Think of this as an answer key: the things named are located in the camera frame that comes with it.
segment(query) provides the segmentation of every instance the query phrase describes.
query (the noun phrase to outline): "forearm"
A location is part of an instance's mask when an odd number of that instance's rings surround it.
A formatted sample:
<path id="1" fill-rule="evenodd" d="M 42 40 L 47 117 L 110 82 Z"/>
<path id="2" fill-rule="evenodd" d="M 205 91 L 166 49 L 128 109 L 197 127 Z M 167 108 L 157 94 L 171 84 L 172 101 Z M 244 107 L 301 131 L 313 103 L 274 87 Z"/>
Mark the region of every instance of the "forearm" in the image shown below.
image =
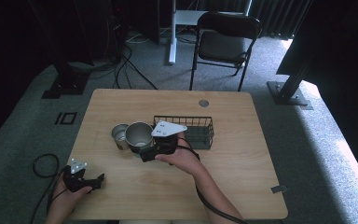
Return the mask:
<path id="1" fill-rule="evenodd" d="M 193 177 L 197 188 L 209 204 L 230 216 L 243 220 L 240 212 L 223 194 L 220 188 L 217 187 L 212 176 L 203 165 L 201 166 L 200 170 L 193 175 Z M 207 207 L 205 207 L 205 209 L 212 223 L 234 223 L 224 217 L 220 217 Z"/>

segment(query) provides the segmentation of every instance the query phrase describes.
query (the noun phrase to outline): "wire basket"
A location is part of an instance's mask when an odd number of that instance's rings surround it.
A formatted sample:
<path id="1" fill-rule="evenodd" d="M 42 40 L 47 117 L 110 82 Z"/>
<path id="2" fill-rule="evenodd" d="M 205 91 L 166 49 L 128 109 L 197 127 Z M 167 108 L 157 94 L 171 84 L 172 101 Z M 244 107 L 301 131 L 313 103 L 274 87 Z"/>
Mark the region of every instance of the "wire basket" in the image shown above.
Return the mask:
<path id="1" fill-rule="evenodd" d="M 154 126 L 160 120 L 185 125 L 186 140 L 194 149 L 210 149 L 213 141 L 212 117 L 155 116 Z"/>

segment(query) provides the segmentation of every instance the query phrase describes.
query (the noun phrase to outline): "small metal cup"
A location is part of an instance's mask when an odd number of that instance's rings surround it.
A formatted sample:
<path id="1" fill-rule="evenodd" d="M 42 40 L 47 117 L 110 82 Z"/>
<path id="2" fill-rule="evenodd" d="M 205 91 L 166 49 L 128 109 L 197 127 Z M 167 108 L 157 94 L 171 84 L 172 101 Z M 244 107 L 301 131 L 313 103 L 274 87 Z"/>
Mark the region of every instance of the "small metal cup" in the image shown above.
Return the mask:
<path id="1" fill-rule="evenodd" d="M 130 148 L 126 140 L 126 129 L 128 126 L 128 124 L 118 124 L 112 130 L 112 137 L 115 139 L 116 145 L 120 150 L 126 150 Z"/>
<path id="2" fill-rule="evenodd" d="M 142 149 L 149 148 L 153 142 L 153 128 L 144 122 L 135 122 L 128 126 L 126 130 L 126 140 L 130 150 L 136 157 Z"/>

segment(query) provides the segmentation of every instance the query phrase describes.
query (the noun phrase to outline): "wooden table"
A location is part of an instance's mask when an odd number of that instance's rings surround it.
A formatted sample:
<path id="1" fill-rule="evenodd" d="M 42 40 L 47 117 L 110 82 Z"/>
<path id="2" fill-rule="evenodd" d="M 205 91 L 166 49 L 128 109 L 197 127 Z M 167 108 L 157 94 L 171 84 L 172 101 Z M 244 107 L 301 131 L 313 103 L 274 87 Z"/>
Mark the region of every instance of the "wooden table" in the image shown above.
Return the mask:
<path id="1" fill-rule="evenodd" d="M 200 100 L 209 105 L 200 106 Z M 85 178 L 105 173 L 105 180 L 72 219 L 207 218 L 190 175 L 117 149 L 115 125 L 152 124 L 155 115 L 212 117 L 212 148 L 197 152 L 220 189 L 247 219 L 287 216 L 282 194 L 270 189 L 279 182 L 249 93 L 96 90 L 69 159 L 88 163 Z"/>

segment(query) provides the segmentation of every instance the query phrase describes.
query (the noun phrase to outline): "metal stand base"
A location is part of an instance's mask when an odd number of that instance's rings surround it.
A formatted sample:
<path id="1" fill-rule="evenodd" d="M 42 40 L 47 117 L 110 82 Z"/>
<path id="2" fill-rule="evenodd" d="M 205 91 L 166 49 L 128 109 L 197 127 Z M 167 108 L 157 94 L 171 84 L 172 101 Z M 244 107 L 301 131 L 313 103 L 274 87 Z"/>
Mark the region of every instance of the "metal stand base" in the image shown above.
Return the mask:
<path id="1" fill-rule="evenodd" d="M 281 88 L 284 85 L 284 82 L 276 82 L 276 81 L 269 81 L 267 82 L 269 91 L 272 94 L 272 98 L 274 98 L 274 102 L 277 105 L 300 105 L 304 110 L 313 110 L 310 101 L 306 100 L 301 92 L 300 89 L 297 89 L 295 94 L 293 94 L 290 98 L 281 98 L 280 92 Z"/>
<path id="2" fill-rule="evenodd" d="M 42 99 L 59 99 L 61 95 L 81 95 L 86 88 L 90 73 L 77 75 L 74 83 L 63 86 L 61 77 L 57 76 L 49 91 L 43 93 Z"/>

